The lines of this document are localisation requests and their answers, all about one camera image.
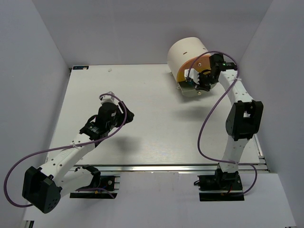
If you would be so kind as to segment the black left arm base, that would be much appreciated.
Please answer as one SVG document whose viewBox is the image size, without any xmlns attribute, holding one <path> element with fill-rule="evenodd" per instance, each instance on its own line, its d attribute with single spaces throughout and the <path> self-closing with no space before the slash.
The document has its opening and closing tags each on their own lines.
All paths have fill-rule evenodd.
<svg viewBox="0 0 304 228">
<path fill-rule="evenodd" d="M 87 170 L 93 175 L 93 179 L 88 186 L 81 187 L 79 190 L 71 192 L 71 199 L 112 199 L 114 200 L 120 188 L 119 174 L 102 174 L 96 167 L 86 165 L 77 167 L 75 171 L 80 169 Z"/>
</svg>

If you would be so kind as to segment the yellow drawer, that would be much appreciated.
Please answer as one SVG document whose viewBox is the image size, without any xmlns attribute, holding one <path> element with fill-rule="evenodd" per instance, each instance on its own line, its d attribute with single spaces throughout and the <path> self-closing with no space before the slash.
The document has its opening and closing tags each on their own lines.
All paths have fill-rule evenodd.
<svg viewBox="0 0 304 228">
<path fill-rule="evenodd" d="M 188 69 L 179 70 L 176 76 L 176 81 L 177 82 L 186 81 L 186 76 L 188 75 L 188 71 L 189 71 Z"/>
</svg>

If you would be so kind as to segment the orange drawer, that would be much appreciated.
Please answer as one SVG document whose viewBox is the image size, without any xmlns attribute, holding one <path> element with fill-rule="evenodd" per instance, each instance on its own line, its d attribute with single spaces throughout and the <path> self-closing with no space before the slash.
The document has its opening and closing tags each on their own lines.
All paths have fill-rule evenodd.
<svg viewBox="0 0 304 228">
<path fill-rule="evenodd" d="M 201 72 L 206 69 L 210 70 L 209 57 L 210 54 L 205 54 L 201 56 L 198 60 L 196 59 L 197 57 L 193 57 L 190 60 L 187 60 L 184 64 L 182 64 L 179 70 L 189 69 L 190 67 L 194 68 L 198 72 Z"/>
</svg>

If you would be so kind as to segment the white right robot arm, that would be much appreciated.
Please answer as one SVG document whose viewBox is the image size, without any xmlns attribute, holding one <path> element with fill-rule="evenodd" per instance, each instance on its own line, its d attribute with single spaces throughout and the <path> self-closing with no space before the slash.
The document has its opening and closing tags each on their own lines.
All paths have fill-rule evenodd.
<svg viewBox="0 0 304 228">
<path fill-rule="evenodd" d="M 195 71 L 193 81 L 197 90 L 209 91 L 217 83 L 225 89 L 231 110 L 225 123 L 228 142 L 218 168 L 224 174 L 236 173 L 245 146 L 259 130 L 264 105 L 247 92 L 235 62 L 226 62 L 224 54 L 214 53 L 209 57 L 209 65 L 209 70 Z"/>
</svg>

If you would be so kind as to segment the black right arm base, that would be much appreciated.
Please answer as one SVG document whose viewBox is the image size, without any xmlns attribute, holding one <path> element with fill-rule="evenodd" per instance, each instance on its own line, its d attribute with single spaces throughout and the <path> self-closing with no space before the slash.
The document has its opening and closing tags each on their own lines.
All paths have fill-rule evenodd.
<svg viewBox="0 0 304 228">
<path fill-rule="evenodd" d="M 244 201 L 239 172 L 223 172 L 220 168 L 212 175 L 200 175 L 193 183 L 199 188 L 201 202 Z"/>
</svg>

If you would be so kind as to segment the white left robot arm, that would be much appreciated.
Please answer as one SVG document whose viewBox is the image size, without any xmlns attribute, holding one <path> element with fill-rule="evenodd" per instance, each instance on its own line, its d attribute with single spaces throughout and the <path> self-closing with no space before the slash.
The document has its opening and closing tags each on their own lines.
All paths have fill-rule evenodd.
<svg viewBox="0 0 304 228">
<path fill-rule="evenodd" d="M 22 196 L 42 213 L 47 214 L 60 199 L 78 189 L 93 189 L 100 185 L 100 171 L 92 165 L 70 169 L 86 154 L 94 150 L 100 139 L 105 138 L 114 128 L 130 123 L 134 118 L 123 102 L 105 102 L 98 114 L 91 116 L 82 127 L 72 147 L 38 168 L 30 167 L 25 172 Z"/>
</svg>

